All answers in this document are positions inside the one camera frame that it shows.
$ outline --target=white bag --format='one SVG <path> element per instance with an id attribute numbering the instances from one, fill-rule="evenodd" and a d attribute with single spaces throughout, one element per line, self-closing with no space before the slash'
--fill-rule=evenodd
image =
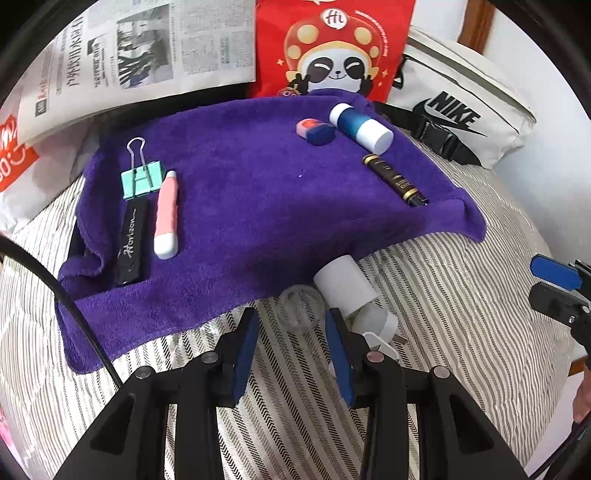
<path id="1" fill-rule="evenodd" d="M 387 104 L 449 129 L 486 168 L 522 146 L 536 122 L 526 101 L 488 59 L 414 27 Z"/>
<path id="2" fill-rule="evenodd" d="M 34 219 L 80 173 L 83 165 L 74 166 L 74 161 L 91 123 L 79 122 L 35 145 L 20 144 L 17 115 L 23 80 L 0 108 L 0 232 L 5 235 Z"/>

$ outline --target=metal clip handle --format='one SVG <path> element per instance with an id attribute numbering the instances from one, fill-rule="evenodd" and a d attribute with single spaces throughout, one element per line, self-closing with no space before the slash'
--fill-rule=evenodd
<path id="1" fill-rule="evenodd" d="M 146 144 L 146 139 L 143 137 L 134 137 L 127 142 L 127 151 L 131 155 L 131 195 L 135 197 L 135 168 L 134 168 L 134 151 L 131 150 L 131 144 L 136 140 L 140 140 L 142 142 L 141 146 L 139 147 L 139 158 L 142 161 L 142 169 L 144 170 L 144 174 L 148 179 L 148 185 L 152 189 L 154 184 L 152 184 L 152 178 L 150 177 L 150 171 L 146 168 L 146 160 L 144 158 L 144 145 Z"/>

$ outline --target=blue eraser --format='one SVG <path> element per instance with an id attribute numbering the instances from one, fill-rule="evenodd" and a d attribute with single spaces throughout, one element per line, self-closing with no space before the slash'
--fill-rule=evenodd
<path id="1" fill-rule="evenodd" d="M 336 136 L 336 128 L 332 125 L 322 124 L 308 130 L 306 140 L 312 145 L 326 145 L 332 142 Z"/>
<path id="2" fill-rule="evenodd" d="M 295 126 L 295 132 L 315 146 L 326 145 L 336 137 L 336 128 L 315 118 L 306 118 Z"/>

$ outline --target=pink marker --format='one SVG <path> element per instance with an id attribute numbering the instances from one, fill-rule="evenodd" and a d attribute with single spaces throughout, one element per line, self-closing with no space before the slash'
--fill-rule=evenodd
<path id="1" fill-rule="evenodd" d="M 154 253 L 160 260 L 168 260 L 178 252 L 177 236 L 177 173 L 166 174 L 158 193 Z"/>

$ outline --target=black cable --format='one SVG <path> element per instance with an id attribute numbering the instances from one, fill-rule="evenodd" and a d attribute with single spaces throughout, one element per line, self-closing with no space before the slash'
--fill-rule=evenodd
<path id="1" fill-rule="evenodd" d="M 74 320 L 82 329 L 86 339 L 90 342 L 93 350 L 96 352 L 100 361 L 103 363 L 109 375 L 113 379 L 115 386 L 117 388 L 123 386 L 123 382 L 117 374 L 117 370 L 115 370 L 113 363 L 111 363 L 111 360 L 109 360 L 109 357 L 103 350 L 101 344 L 96 338 L 95 333 L 92 331 L 90 325 L 88 325 L 88 322 L 84 318 L 84 315 L 82 315 L 82 312 L 78 309 L 74 301 L 70 298 L 59 281 L 57 281 L 57 279 L 51 275 L 51 273 L 49 273 L 49 271 L 43 265 L 41 265 L 41 263 L 39 263 L 39 261 L 34 256 L 28 253 L 24 248 L 19 247 L 12 240 L 9 240 L 2 235 L 0 235 L 0 254 L 4 254 L 7 257 L 12 258 L 15 262 L 21 264 L 23 267 L 33 272 L 45 285 L 47 285 L 47 287 L 55 294 L 58 301 L 62 302 L 64 307 L 66 307 L 68 312 L 70 312 L 72 317 L 74 317 Z"/>
<path id="2" fill-rule="evenodd" d="M 591 423 L 591 413 L 587 413 L 587 416 L 584 420 L 573 426 L 573 431 L 570 433 L 566 440 L 562 442 L 552 455 L 550 455 L 540 467 L 529 476 L 530 480 L 534 480 L 538 478 L 542 473 L 544 473 L 550 466 L 560 457 L 572 444 L 573 442 L 578 442 L 582 438 L 584 434 L 587 434 L 585 431 L 589 427 Z"/>

